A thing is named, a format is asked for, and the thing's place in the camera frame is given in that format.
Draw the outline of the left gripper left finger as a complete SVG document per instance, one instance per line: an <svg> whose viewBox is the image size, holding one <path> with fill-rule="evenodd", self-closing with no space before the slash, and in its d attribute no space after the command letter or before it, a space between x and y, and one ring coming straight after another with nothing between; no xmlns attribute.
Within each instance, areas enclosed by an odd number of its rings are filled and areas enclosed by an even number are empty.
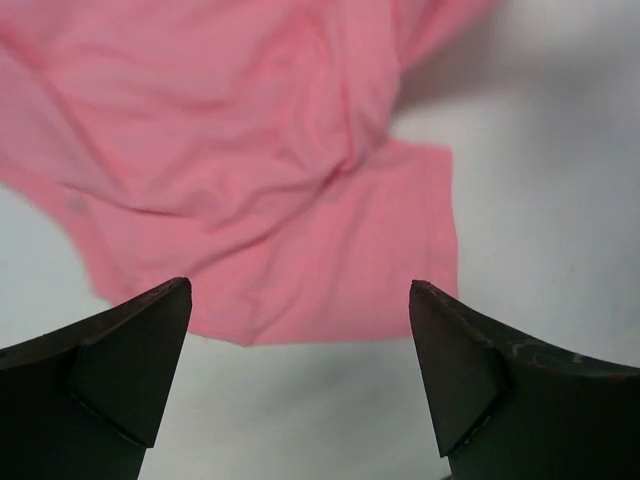
<svg viewBox="0 0 640 480"><path fill-rule="evenodd" d="M154 447L184 344L178 277L1 351L4 479L135 479Z"/></svg>

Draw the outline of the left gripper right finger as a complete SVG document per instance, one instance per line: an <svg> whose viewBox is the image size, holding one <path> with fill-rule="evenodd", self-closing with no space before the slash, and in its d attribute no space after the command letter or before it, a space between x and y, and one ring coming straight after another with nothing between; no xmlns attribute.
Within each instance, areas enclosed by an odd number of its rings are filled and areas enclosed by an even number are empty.
<svg viewBox="0 0 640 480"><path fill-rule="evenodd" d="M426 281L409 314L439 454L455 479L635 479L639 371L485 316Z"/></svg>

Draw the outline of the pink t shirt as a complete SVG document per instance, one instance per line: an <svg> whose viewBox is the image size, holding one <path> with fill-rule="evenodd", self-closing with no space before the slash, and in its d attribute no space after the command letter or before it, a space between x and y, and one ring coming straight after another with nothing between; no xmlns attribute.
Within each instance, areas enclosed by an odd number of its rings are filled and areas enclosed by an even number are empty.
<svg viewBox="0 0 640 480"><path fill-rule="evenodd" d="M120 303L193 285L250 346L410 333L458 291L451 151L389 133L403 74L489 1L5 1L1 181Z"/></svg>

